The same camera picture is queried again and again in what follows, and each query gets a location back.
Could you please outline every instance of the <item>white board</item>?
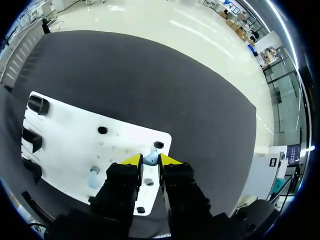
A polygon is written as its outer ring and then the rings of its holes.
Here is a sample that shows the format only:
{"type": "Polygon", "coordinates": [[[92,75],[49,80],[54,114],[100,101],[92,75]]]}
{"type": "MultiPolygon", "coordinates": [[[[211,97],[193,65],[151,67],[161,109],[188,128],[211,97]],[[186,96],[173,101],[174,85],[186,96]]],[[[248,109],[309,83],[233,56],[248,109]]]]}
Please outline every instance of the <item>white board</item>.
{"type": "MultiPolygon", "coordinates": [[[[31,95],[47,100],[50,107],[42,116],[27,106],[23,126],[41,135],[43,143],[41,149],[32,153],[32,144],[21,139],[21,155],[41,166],[42,178],[47,183],[85,204],[89,204],[89,197],[97,195],[112,163],[123,162],[138,153],[146,156],[157,141],[164,143],[158,152],[169,153],[168,133],[89,112],[34,91],[31,95]],[[106,127],[107,134],[100,134],[98,127],[106,127]],[[92,166],[100,169],[95,177],[97,189],[88,184],[92,166]]],[[[134,215],[151,213],[158,189],[158,166],[144,164],[134,215]],[[145,179],[152,179],[154,184],[146,185],[145,179]],[[143,207],[145,213],[138,213],[138,207],[143,207]]]]}

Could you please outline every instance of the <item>cable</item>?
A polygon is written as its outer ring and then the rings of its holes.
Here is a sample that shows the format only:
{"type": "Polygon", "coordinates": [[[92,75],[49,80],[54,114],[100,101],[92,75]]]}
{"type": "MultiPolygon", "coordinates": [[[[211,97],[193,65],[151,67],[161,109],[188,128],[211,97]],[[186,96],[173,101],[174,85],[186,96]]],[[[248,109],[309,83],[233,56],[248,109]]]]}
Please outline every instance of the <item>cable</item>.
{"type": "Polygon", "coordinates": [[[59,29],[58,29],[57,31],[55,31],[54,33],[59,32],[59,31],[60,31],[60,27],[61,27],[61,25],[62,25],[64,22],[65,22],[65,21],[56,21],[55,23],[53,23],[53,24],[50,26],[50,30],[53,28],[54,25],[56,25],[56,24],[58,24],[58,23],[61,23],[61,24],[59,25],[59,29]]]}
{"type": "Polygon", "coordinates": [[[290,192],[290,186],[289,186],[289,188],[288,188],[288,191],[286,192],[286,195],[285,195],[285,198],[284,198],[284,201],[283,201],[283,204],[282,204],[282,206],[281,206],[281,209],[280,209],[279,214],[280,214],[280,213],[282,212],[282,210],[284,209],[284,206],[285,206],[286,200],[287,200],[287,198],[288,198],[289,192],[290,192]]]}
{"type": "Polygon", "coordinates": [[[39,227],[43,227],[43,228],[47,228],[45,225],[41,224],[41,223],[37,223],[37,222],[32,222],[26,225],[28,228],[31,228],[33,226],[39,226],[39,227]]]}

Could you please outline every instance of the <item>dark gray mat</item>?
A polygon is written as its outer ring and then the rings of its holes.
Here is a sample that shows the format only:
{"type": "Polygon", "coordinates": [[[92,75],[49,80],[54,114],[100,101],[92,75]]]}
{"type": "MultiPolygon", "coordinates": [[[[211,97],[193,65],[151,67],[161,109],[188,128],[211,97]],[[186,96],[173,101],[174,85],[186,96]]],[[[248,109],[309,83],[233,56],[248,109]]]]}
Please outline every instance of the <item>dark gray mat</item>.
{"type": "MultiPolygon", "coordinates": [[[[12,93],[1,96],[0,171],[19,200],[28,190],[55,217],[70,206],[86,206],[43,180],[34,185],[23,168],[20,134],[31,91],[171,134],[169,155],[191,164],[211,200],[211,213],[230,214],[235,207],[252,162],[256,109],[229,82],[192,58],[153,41],[111,32],[57,32],[41,39],[12,93]]],[[[158,194],[151,215],[134,219],[131,235],[167,233],[164,209],[158,194]]]]}

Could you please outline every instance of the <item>blue object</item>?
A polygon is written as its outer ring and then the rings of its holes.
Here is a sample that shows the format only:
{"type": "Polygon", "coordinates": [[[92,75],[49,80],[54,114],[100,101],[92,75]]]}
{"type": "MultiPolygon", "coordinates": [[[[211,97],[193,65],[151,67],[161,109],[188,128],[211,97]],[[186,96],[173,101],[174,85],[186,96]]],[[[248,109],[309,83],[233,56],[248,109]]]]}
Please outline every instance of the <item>blue object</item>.
{"type": "Polygon", "coordinates": [[[272,193],[277,193],[285,185],[285,180],[282,178],[277,178],[273,185],[272,193]]]}
{"type": "Polygon", "coordinates": [[[251,50],[251,52],[255,53],[255,49],[250,44],[248,44],[248,48],[251,50]]]}
{"type": "Polygon", "coordinates": [[[155,147],[151,147],[151,152],[149,155],[143,158],[143,163],[149,166],[155,166],[158,164],[158,151],[155,147]]]}

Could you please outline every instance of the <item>white floor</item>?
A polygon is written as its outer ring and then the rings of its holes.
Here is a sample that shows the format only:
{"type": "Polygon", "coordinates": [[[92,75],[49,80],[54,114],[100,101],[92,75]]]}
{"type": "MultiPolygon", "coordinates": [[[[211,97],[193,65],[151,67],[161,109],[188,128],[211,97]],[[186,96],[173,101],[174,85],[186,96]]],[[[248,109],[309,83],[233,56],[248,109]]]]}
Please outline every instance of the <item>white floor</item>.
{"type": "Polygon", "coordinates": [[[197,0],[79,1],[58,16],[51,31],[95,30],[133,35],[171,47],[204,64],[256,107],[255,155],[274,141],[274,117],[262,69],[246,44],[215,11],[197,0]]]}

